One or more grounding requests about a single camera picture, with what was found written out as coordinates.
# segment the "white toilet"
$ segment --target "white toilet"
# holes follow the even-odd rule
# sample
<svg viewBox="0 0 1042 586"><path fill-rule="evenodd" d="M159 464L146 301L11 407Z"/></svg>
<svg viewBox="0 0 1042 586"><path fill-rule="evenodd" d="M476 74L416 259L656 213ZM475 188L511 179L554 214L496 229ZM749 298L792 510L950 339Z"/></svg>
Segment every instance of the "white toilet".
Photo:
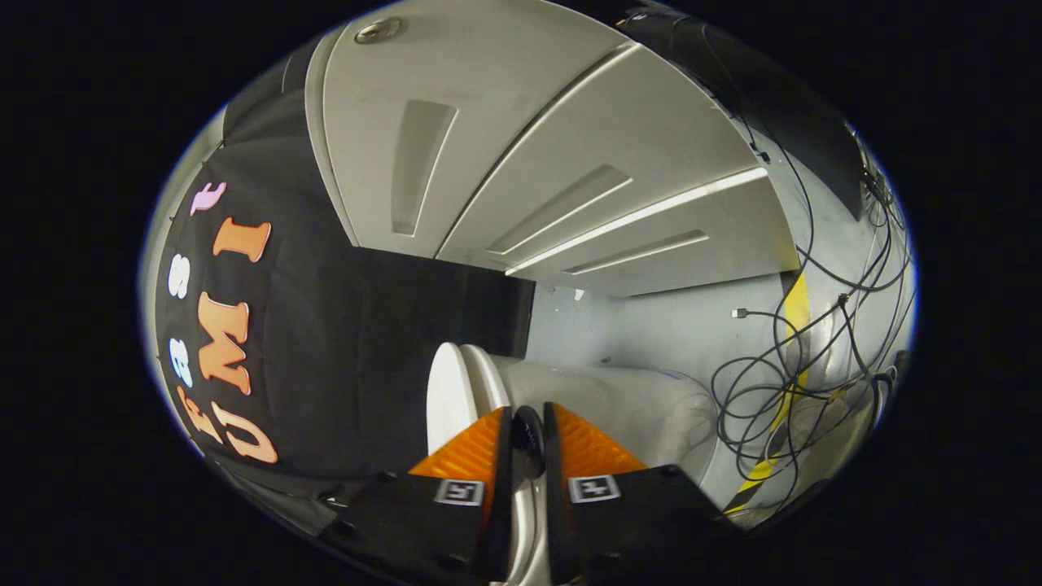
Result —
<svg viewBox="0 0 1042 586"><path fill-rule="evenodd" d="M500 407L527 405L542 416L544 401L582 417L646 466L677 464L696 484L716 445L716 405L683 374L551 366L446 342L427 381L427 453ZM511 570L503 584L550 584L545 478L525 481L514 494Z"/></svg>

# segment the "white cabinet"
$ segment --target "white cabinet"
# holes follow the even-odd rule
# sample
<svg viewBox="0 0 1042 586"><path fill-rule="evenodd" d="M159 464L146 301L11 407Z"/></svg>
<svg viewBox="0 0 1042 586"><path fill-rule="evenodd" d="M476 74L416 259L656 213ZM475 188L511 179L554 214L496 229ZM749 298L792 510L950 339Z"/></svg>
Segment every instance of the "white cabinet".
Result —
<svg viewBox="0 0 1042 586"><path fill-rule="evenodd" d="M438 258L612 295L793 269L766 175L705 93L632 45L512 146Z"/></svg>
<svg viewBox="0 0 1042 586"><path fill-rule="evenodd" d="M388 17L395 35L355 43ZM307 77L313 145L355 245L610 295L797 267L726 115L567 8L399 2L331 33Z"/></svg>
<svg viewBox="0 0 1042 586"><path fill-rule="evenodd" d="M395 35L354 42L389 17ZM355 244L433 258L525 125L625 41L532 0L406 1L350 23L311 64L307 118Z"/></svg>

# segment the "black cable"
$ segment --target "black cable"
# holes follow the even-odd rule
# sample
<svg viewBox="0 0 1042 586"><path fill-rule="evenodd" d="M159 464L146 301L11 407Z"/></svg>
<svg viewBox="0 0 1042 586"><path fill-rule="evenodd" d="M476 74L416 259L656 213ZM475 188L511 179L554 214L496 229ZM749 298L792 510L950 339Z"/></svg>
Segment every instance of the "black cable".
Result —
<svg viewBox="0 0 1042 586"><path fill-rule="evenodd" d="M730 84L735 88L735 91L738 92L738 99L735 101L735 108L738 111L736 114L738 114L738 117L742 120L742 124L745 125L745 131L749 133L749 146L752 147L752 150L760 151L760 148L756 146L756 139L753 138L752 136L752 128L749 127L749 122L745 119L745 114L743 114L745 111L745 106L742 105L741 102L743 97L745 96L745 93L742 92L742 89L739 88L738 83L735 82L735 78L730 76L730 71L727 70L727 66L723 65L723 62L720 60L720 57L716 54L716 49L713 48L713 43L710 42L709 35L705 34L705 29L708 27L709 24L704 23L702 24L701 27L702 39L705 40L705 46L709 47L710 53L713 54L713 58L716 59L717 64L720 66L720 69L722 69L724 74L727 76L727 80L730 81Z"/></svg>
<svg viewBox="0 0 1042 586"><path fill-rule="evenodd" d="M731 82L731 84L738 91L739 95L742 96L743 93L742 93L741 88L735 81L734 77L730 74L730 71L727 69L727 67L720 59L719 55L717 55L716 50L713 47L713 44L710 41L710 39L709 39L709 36L708 36L706 32L705 32L705 28L706 28L706 26L703 25L702 28L701 28L701 32L702 32L703 39L705 40L706 46L709 47L710 51L712 52L712 54L713 54L714 58L716 59L716 62L718 63L718 65L723 69L724 73L727 75L728 80ZM744 113L742 112L742 108L739 108L738 114L739 114L739 116L740 116L740 118L742 120L742 123L746 127L746 131L749 132L749 139L750 139L749 144L750 144L750 146L753 147L753 149L759 150L755 147L755 139L754 139L754 137L752 135L751 128L748 125L748 121L746 120L746 118L744 116ZM777 321L784 321L793 331L793 334L792 334L792 336L787 337L786 340L779 341L778 340L778 334L777 334L777 327L776 326L772 326L772 334L773 334L774 342L775 342L774 346L772 346L771 348L768 348L768 350L765 351L764 353L762 353L760 357L743 357L743 358L740 358L740 359L728 361L724 365L721 365L721 367L718 368L716 372L714 372L713 380L711 381L711 389L712 389L712 394L714 396L714 400L717 402L717 405L721 409L721 417L718 419L718 437L723 441L724 445L728 449L730 449L733 453L736 454L736 456L737 456L737 458L736 458L736 465L737 465L739 474L743 479L745 479L747 481L750 481L750 480L753 480L753 479L749 478L747 474L745 474L744 470L742 470L742 466L741 466L742 459L743 458L744 459L754 459L754 460L759 461L760 458L761 458L761 455L758 454L755 456L751 456L751 455L744 454L743 450L742 450L742 447L744 447L744 445L746 445L749 441L752 441L755 438L759 438L761 435L763 435L764 433L766 433L767 430L770 429L770 424L768 424L765 428L764 431L758 433L752 438L748 437L749 436L749 432L752 429L752 425L755 423L756 418L760 415L762 415L763 413L765 413L765 412L770 411L771 409L773 409L774 406L777 405L777 402L779 400L785 400L786 395L789 395L790 397L792 397L791 400L795 400L796 396L812 396L812 397L821 399L823 397L820 397L820 396L816 395L815 394L816 392L839 390L839 389L843 388L844 386L852 385L855 381L863 379L865 375L867 375L869 373L869 366L870 365L864 363L864 360L861 357L861 352L857 348L857 342L855 342L854 337L853 337L852 318L853 318L853 316L857 315L858 310L865 303L865 301L867 300L868 296L872 292L883 291L883 290L891 287L898 279L900 279L900 282L901 282L901 284L899 286L899 289L898 289L898 299L900 299L901 293L903 292L903 278L902 277L904 276L904 271L907 270L908 266L909 266L909 264L911 262L911 254L909 253L908 244L905 243L905 245L904 245L904 248L905 248L905 262L902 265L900 271L898 272L898 275L896 277L894 277L893 279L889 280L888 283L886 283L885 285L878 286L878 282L882 278L883 271L885 270L886 266L888 264L889 258L890 258L891 244L892 244L892 234L891 234L891 229L890 229L891 220L893 220L894 223L897 224L897 226L899 227L899 229L901 229L902 231L904 230L904 224L903 224L903 222L900 222L897 219L896 210L892 209L894 206L894 203L895 203L894 199L893 198L889 198L889 199L884 198L878 193L880 190L878 189L878 186L875 184L874 178L869 178L866 181L866 185L869 187L869 191L875 197L876 201L882 205L883 212L884 212L884 217L885 217L884 224L875 224L874 222L871 221L871 218L869 218L869 223L871 223L876 228L879 228L879 227L883 227L883 226L887 227L887 239L886 239L886 241L884 243L884 246L880 248L879 254L876 255L876 259L875 259L875 261L873 261L872 266L870 268L868 268L868 269L865 270L865 273L863 274L863 276L861 277L861 279L858 283L852 283L852 282L849 282L847 279L843 279L842 277L839 277L838 275L836 275L832 271L828 271L827 269L825 269L820 263L818 263L817 260L814 259L811 255L811 252L813 250L813 245L814 245L815 226L814 226L814 211L813 211L813 206L811 204L810 196L809 196L809 194L807 192L807 188L803 185L802 177L799 175L799 172L796 170L796 167L792 163L792 160L790 158L789 153L785 149L784 145L782 145L782 143L777 140L777 138L771 131L770 126L767 123L767 121L766 120L762 120L762 122L764 123L764 128L767 131L768 136L770 137L770 139L772 141L774 141L775 144L777 144L777 146L782 150L782 153L785 156L787 163L789 164L789 166L792 169L793 173L796 175L796 179L799 182L800 189L801 189L801 191L803 193L803 197L804 197L804 200L805 200L807 205L808 205L808 216L809 216L809 222L810 222L811 236L810 236L810 239L808 241L807 250L803 250L799 246L796 247L797 250L803 254L803 260L802 260L802 262L799 265L798 271L796 272L796 278L793 282L793 287L795 286L795 283L798 282L798 279L802 276L803 271L805 270L807 264L808 263L813 263L815 266L817 266L819 269L821 269L823 272L825 272L828 276L835 278L836 280L838 280L840 283L843 283L844 285L847 285L848 287L851 287L852 288L851 293L853 293L853 291L861 291L863 293L863 295L861 296L861 299L859 300L858 306L857 306L857 308L854 308L853 312L847 312L846 311L845 299L844 299L844 303L840 306L841 310L843 311L844 318L846 320L846 322L845 322L845 324L844 324L843 327L845 327L847 329L847 332L849 333L850 341L851 341L851 349L854 351L855 358L858 359L858 362L859 362L859 366L862 368L862 374L860 376L855 377L854 380L841 383L839 386L832 387L830 389L815 390L814 392L811 392L810 389L805 389L801 385L799 385L799 382L798 382L799 375L801 375L803 372L808 372L810 370L810 368L814 364L816 364L817 361L820 360L822 356L824 356L824 353L839 339L840 335L842 335L843 327L841 327L840 331L828 341L828 343L825 345L825 347L822 349L821 352L819 352L816 357L814 357L813 359L811 359L810 361L808 361L807 364L803 364L802 341L800 340L801 335L803 333L808 332L811 327L817 325L817 323L819 323L821 321L821 319L823 319L824 317L830 315L832 311L829 311L826 314L820 316L818 319L814 320L812 323L808 324L803 328L797 329L796 327L793 326L793 324L791 322L789 322L787 319L785 319L780 315L782 308L784 307L785 301L788 299L789 295L792 293L793 287L789 287L785 291L785 294L783 295L782 300L778 302L778 306L775 309L775 312L773 314L767 314L766 312L751 312L751 313L753 313L753 315L765 315L765 316L768 316L768 317L772 317L773 319L775 319ZM866 287L864 285L864 283L875 271L875 266L876 265L879 265L878 271L875 273L875 276L872 279L871 285L869 285L869 286ZM903 325L904 318L908 315L908 310L911 308L911 302L912 301L910 301L909 307L905 308L904 315L902 315L902 317L901 317L900 324L897 327L898 332L900 331L900 327ZM900 306L899 301L898 301L898 303L895 303L894 314L893 314L893 316L891 318L890 326L887 329L887 334L884 336L884 342L880 345L879 351L877 352L876 357L874 357L873 360L872 360L872 362L870 363L872 365L874 365L874 363L877 360L880 360L882 358L884 358L886 356L887 352L889 352L889 346L891 346L893 344L893 342L897 338L896 333L894 333L893 339L890 339L889 343L888 343L888 338L890 338L891 332L893 329L893 325L894 325L894 322L896 320L896 315L897 315L897 311L899 309L899 306ZM799 350L799 360L797 361L796 372L790 373L789 369L788 369L788 366L786 365L786 361L784 360L784 357L782 356L780 348L782 348L782 346L784 344L788 343L793 338L797 339L798 350ZM782 372L780 372L780 370L777 367L775 367L769 361L763 360L771 351L776 351L777 352L778 360L779 360L779 362L782 364L782 369L785 370L785 376L780 375ZM735 364L735 363L741 362L743 360L744 361L748 361L749 364L733 381L733 383L730 385L730 388L728 389L728 392L727 392L726 396L724 397L724 400L721 401L719 399L718 393L716 392L716 377L717 377L717 375L719 374L720 371L722 371L724 368L726 368L730 364ZM775 373L779 374L779 379L783 380L783 385L780 387L777 387L777 386L774 386L774 385L755 385L755 386L752 386L752 387L747 387L747 388L743 389L742 391L740 391L738 394L735 394L734 393L735 388L737 387L737 385L738 385L739 381L741 380L741 377L743 375L745 375L745 373L748 372L749 369L751 369L752 366L754 366L755 364L760 364L760 363L767 364L771 368L773 368L775 370ZM730 412L729 407L730 407L731 402L734 402L735 399L739 398L740 396L742 396L742 395L744 395L744 394L746 394L748 392L752 392L752 391L755 391L755 390L763 390L763 389L774 390L775 393L765 402L765 406L763 408L761 408L761 410L756 414L753 414L752 416L736 416L734 413ZM798 484L798 480L799 480L799 462L798 462L798 456L803 451L803 449L807 449L810 445L813 445L814 443L817 443L817 440L815 440L815 441L811 441L811 440L814 437L814 434L817 432L817 428L820 424L821 417L822 417L822 415L824 413L824 409L822 409L819 412L818 417L815 420L815 423L814 423L814 425L811 429L811 433L808 435L808 438L803 442L803 445L800 447L800 449L796 449L795 446L793 445L793 442L792 442L792 411L793 411L792 405L790 405L790 408L787 410L787 414L786 414L786 424L787 424L786 441L787 441L787 444L788 444L788 447L789 447L789 454L787 454L787 455L776 454L776 455L773 455L773 457L772 457L772 459L775 459L775 460L782 459L782 458L785 458L785 457L791 457L792 463L793 463L793 481L792 481L792 483L791 483L791 485L789 487L788 492L786 493L785 498L782 499L782 502L780 502L780 504L778 506L778 511L780 511L785 507L785 504L792 496L792 493L793 493L793 491L795 490L795 488L796 488L796 486ZM839 422L836 423L836 425L834 425L832 429L829 429L827 432L825 432L825 434L827 434L832 430L838 428L846 419L846 417L849 415L849 413L850 413L850 410L848 410L847 413L845 413L843 415L843 417L840 419ZM738 441L730 440L730 438L727 437L726 430L724 429L724 419L725 419L725 416L728 416L728 415L729 416L734 416L736 418L748 418L749 419L749 423L746 425L746 429L745 429L744 433L742 434L742 438L740 440L738 440ZM766 481L767 479L772 478L772 477L776 475L777 473L780 473L785 468L787 468L787 466L780 468L778 470L778 472L776 472L776 473L772 473L772 474L769 474L767 478L758 479L758 480Z"/></svg>

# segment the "metal surface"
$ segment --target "metal surface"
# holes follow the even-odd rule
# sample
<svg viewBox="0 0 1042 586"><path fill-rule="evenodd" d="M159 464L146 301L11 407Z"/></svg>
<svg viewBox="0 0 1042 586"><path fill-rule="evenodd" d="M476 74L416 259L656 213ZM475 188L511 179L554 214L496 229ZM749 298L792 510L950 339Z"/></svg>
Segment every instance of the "metal surface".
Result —
<svg viewBox="0 0 1042 586"><path fill-rule="evenodd" d="M370 45L386 41L398 33L401 29L402 21L398 17L380 19L373 24L363 28L354 35L354 42L359 45Z"/></svg>

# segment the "black fabric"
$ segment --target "black fabric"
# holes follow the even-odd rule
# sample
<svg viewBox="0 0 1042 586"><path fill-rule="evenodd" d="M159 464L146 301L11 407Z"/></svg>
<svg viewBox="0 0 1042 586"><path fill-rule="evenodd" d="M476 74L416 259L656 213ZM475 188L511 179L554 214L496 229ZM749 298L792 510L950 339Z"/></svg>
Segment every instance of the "black fabric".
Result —
<svg viewBox="0 0 1042 586"><path fill-rule="evenodd" d="M195 193L222 181L218 203L190 216ZM228 217L272 224L258 262L230 251L214 257ZM178 253L192 267L183 299L167 286ZM426 381L438 346L473 343L521 356L516 342L527 329L534 288L495 271L351 246L315 162L302 91L272 94L238 119L189 188L160 263L157 337L174 402L177 385L185 385L171 366L171 338L189 349L189 397L218 429L210 401L256 424L278 462L244 459L189 423L197 443L247 466L317 478L408 469L423 459ZM203 291L249 306L248 338L238 344L246 359L230 365L249 371L248 396L199 371L198 351L210 343L197 318Z"/></svg>

